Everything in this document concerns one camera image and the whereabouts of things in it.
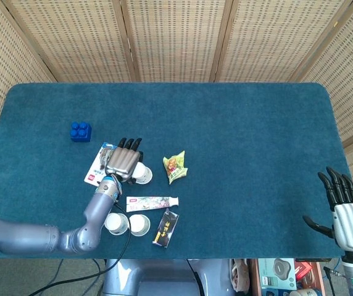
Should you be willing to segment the white paper cup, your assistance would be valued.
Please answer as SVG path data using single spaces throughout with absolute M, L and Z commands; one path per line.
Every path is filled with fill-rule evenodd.
M 104 227 L 115 236 L 124 234 L 130 228 L 127 216 L 122 213 L 109 213 Z
M 151 227 L 151 222 L 149 218 L 145 215 L 131 215 L 130 220 L 130 230 L 132 235 L 136 237 L 141 237 L 147 234 Z
M 138 162 L 132 174 L 132 178 L 136 180 L 136 184 L 148 184 L 152 180 L 152 171 L 142 162 Z

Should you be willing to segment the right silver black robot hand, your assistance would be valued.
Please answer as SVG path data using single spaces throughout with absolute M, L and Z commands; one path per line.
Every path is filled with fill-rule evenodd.
M 332 227 L 322 226 L 307 215 L 302 218 L 308 227 L 333 239 L 341 250 L 353 253 L 353 181 L 331 167 L 326 167 L 326 171 L 327 174 L 319 172 L 318 177 L 325 188 Z

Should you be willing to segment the green snack packet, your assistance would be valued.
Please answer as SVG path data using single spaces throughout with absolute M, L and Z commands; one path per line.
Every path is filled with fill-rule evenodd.
M 178 178 L 185 177 L 188 169 L 185 168 L 185 151 L 183 150 L 177 155 L 173 155 L 170 158 L 163 158 L 164 168 L 166 170 L 168 183 L 171 184 Z

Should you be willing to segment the brown crumpled cloth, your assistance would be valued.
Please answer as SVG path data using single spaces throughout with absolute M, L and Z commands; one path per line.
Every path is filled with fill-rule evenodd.
M 235 292 L 248 293 L 250 288 L 249 268 L 246 259 L 229 260 L 230 281 Z

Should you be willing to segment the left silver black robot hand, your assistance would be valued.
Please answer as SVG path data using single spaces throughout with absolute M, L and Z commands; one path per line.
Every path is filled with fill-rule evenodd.
M 133 172 L 138 162 L 143 160 L 143 152 L 138 151 L 141 141 L 141 138 L 122 138 L 104 169 L 106 176 L 114 175 L 121 183 L 134 184 L 136 178 L 133 177 Z

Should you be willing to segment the correction tape blister pack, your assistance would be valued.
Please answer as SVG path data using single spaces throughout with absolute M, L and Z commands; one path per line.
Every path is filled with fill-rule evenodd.
M 102 144 L 84 178 L 84 182 L 96 187 L 99 186 L 103 177 L 106 176 L 105 167 L 116 148 L 117 146 L 107 142 Z

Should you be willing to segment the white floral toothpaste tube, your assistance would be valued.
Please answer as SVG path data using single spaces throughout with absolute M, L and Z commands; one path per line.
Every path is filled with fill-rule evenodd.
M 157 210 L 178 205 L 178 197 L 127 197 L 126 212 Z

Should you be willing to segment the teal product box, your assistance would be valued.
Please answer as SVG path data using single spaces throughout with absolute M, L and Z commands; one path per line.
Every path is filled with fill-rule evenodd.
M 293 258 L 259 258 L 261 288 L 297 290 Z

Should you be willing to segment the grey-blue robot torso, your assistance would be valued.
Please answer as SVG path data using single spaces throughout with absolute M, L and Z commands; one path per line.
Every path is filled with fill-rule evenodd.
M 235 296 L 228 259 L 122 259 L 101 296 Z

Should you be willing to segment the black purple small box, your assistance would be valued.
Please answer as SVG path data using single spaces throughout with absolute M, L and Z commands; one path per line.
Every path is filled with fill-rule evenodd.
M 162 216 L 152 243 L 167 248 L 178 219 L 179 215 L 167 208 Z

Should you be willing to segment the blue table mat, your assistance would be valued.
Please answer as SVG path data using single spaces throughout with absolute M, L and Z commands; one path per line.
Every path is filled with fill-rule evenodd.
M 91 125 L 90 142 L 70 126 Z M 27 83 L 0 116 L 0 219 L 83 225 L 94 194 L 84 178 L 104 142 L 141 138 L 149 184 L 124 196 L 172 196 L 167 248 L 102 232 L 89 258 L 334 258 L 341 249 L 303 216 L 331 226 L 318 172 L 349 168 L 326 89 L 317 83 Z M 185 151 L 187 175 L 168 183 L 163 158 Z

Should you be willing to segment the red small box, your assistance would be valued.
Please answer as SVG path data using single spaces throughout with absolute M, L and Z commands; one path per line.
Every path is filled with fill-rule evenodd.
M 312 265 L 306 261 L 295 261 L 294 268 L 296 281 L 300 281 L 304 276 L 310 273 Z

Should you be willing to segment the bamboo folding screen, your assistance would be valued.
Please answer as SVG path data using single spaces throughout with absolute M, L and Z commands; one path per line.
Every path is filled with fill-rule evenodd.
M 317 82 L 353 177 L 353 0 L 0 0 L 0 114 L 25 82 Z

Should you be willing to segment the blue building block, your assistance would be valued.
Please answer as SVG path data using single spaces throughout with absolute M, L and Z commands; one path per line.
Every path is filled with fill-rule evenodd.
M 73 122 L 70 126 L 70 139 L 73 142 L 90 142 L 91 125 L 85 121 Z

